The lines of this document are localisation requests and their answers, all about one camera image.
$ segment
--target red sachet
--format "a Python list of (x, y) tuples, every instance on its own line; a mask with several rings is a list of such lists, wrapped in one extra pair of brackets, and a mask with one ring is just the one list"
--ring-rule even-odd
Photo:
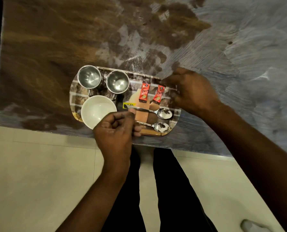
[(139, 95), (139, 102), (146, 103), (148, 100), (148, 93), (150, 89), (151, 82), (143, 81), (141, 87), (141, 93)]
[(166, 89), (166, 86), (158, 85), (157, 92), (153, 98), (153, 102), (155, 102), (157, 104), (161, 103), (162, 95), (163, 95), (165, 89)]

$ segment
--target forearm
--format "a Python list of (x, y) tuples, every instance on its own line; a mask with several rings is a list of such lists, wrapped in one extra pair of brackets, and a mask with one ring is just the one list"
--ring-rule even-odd
[(56, 232), (101, 231), (120, 192), (125, 173), (103, 169), (101, 175)]
[(287, 230), (287, 153), (219, 104), (202, 116), (218, 134), (242, 170)]

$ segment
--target person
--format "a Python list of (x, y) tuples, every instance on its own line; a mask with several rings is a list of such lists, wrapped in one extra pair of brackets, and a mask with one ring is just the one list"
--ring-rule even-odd
[[(217, 133), (287, 231), (287, 153), (223, 104), (204, 76), (177, 68), (162, 84), (177, 86), (176, 104)], [(140, 127), (132, 112), (110, 113), (95, 127), (104, 158), (101, 175), (57, 232), (145, 231), (139, 209), (140, 159), (132, 149), (132, 136), (140, 136)], [(153, 169), (161, 231), (217, 231), (171, 150), (154, 150)]]

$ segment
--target yellow price sticker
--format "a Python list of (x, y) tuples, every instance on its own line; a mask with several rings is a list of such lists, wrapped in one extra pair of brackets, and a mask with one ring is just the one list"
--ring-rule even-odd
[(127, 109), (127, 106), (124, 106), (124, 105), (136, 106), (136, 103), (123, 103), (123, 108)]

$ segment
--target hand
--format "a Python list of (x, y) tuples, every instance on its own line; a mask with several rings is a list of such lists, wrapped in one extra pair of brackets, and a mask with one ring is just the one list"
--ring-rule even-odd
[(132, 135), (141, 136), (135, 124), (134, 109), (113, 112), (104, 117), (94, 128), (96, 143), (104, 157), (103, 171), (128, 173), (132, 151)]
[(161, 83), (171, 87), (176, 85), (178, 89), (178, 94), (174, 97), (176, 106), (200, 118), (221, 104), (208, 79), (191, 70), (178, 67)]

